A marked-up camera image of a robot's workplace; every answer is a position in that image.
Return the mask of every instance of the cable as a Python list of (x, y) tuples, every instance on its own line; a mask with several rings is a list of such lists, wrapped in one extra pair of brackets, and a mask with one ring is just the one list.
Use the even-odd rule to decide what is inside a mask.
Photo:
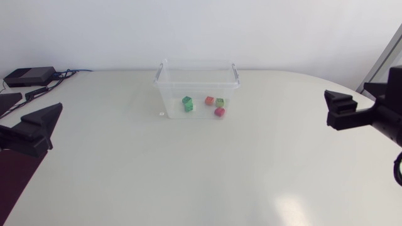
[(3, 80), (3, 89), (0, 91), (0, 94), (1, 94), (1, 92), (3, 92), (4, 90), (6, 90), (6, 87), (4, 86), (4, 83), (5, 83), (5, 81)]
[(13, 111), (15, 111), (15, 110), (17, 110), (17, 109), (23, 107), (24, 105), (26, 105), (26, 104), (32, 102), (33, 100), (35, 100), (35, 99), (37, 99), (37, 98), (39, 98), (39, 97), (41, 97), (41, 96), (43, 96), (43, 95), (45, 95), (45, 94), (48, 94), (48, 93), (49, 93), (50, 91), (52, 91), (54, 88), (56, 88), (57, 86), (59, 86), (64, 80), (70, 78), (71, 76), (75, 75), (75, 74), (76, 74), (77, 72), (79, 72), (79, 71), (93, 72), (92, 70), (70, 70), (70, 69), (67, 69), (67, 71), (65, 71), (65, 72), (55, 72), (55, 73), (53, 74), (53, 79), (54, 79), (54, 80), (57, 80), (57, 83), (56, 83), (55, 85), (51, 86), (51, 87), (48, 87), (48, 91), (43, 92), (42, 94), (39, 94), (39, 95), (37, 95), (36, 97), (33, 97), (31, 100), (26, 100), (26, 101), (24, 101), (24, 102), (22, 102), (22, 103), (20, 103), (20, 104), (14, 105), (12, 109), (9, 109), (9, 110), (6, 111), (2, 116), (0, 116), (0, 119), (2, 119), (2, 118), (4, 118), (4, 117), (8, 116), (8, 115), (9, 115), (10, 113), (12, 113)]
[(402, 152), (398, 155), (398, 157), (394, 161), (394, 178), (395, 181), (402, 186), (401, 162), (402, 162)]

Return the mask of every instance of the table surface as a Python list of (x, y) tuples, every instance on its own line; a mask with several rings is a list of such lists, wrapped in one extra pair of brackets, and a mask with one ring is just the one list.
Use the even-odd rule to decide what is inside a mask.
[(63, 104), (54, 148), (5, 225), (400, 225), (400, 148), (371, 126), (326, 125), (325, 89), (358, 109), (371, 100), (240, 71), (224, 120), (169, 119), (154, 74), (80, 72), (1, 120)]

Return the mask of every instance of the clear plastic container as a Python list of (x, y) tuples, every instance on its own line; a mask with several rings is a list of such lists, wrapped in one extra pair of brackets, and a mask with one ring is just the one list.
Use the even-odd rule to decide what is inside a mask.
[[(154, 79), (166, 111), (172, 119), (222, 119), (228, 114), (234, 89), (240, 80), (236, 66), (229, 60), (163, 60)], [(185, 111), (184, 97), (191, 97), (193, 110)], [(205, 99), (224, 99), (225, 114), (215, 115), (216, 105)]]

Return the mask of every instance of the black box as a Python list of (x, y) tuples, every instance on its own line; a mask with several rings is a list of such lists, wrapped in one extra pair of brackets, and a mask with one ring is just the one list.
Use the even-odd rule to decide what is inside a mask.
[(53, 67), (19, 68), (4, 78), (9, 87), (30, 87), (32, 85), (46, 86), (56, 72)]

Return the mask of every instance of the container handle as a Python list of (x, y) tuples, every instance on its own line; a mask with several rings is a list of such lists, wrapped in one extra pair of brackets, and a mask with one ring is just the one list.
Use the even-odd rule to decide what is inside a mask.
[(159, 69), (158, 69), (158, 72), (156, 73), (155, 81), (154, 81), (154, 82), (156, 82), (156, 81), (159, 80), (159, 76), (161, 75), (162, 68), (163, 68), (163, 63), (161, 63), (161, 64), (159, 65)]
[(239, 74), (237, 73), (236, 65), (232, 63), (232, 69), (234, 73), (234, 78), (236, 79), (237, 84), (240, 84)]

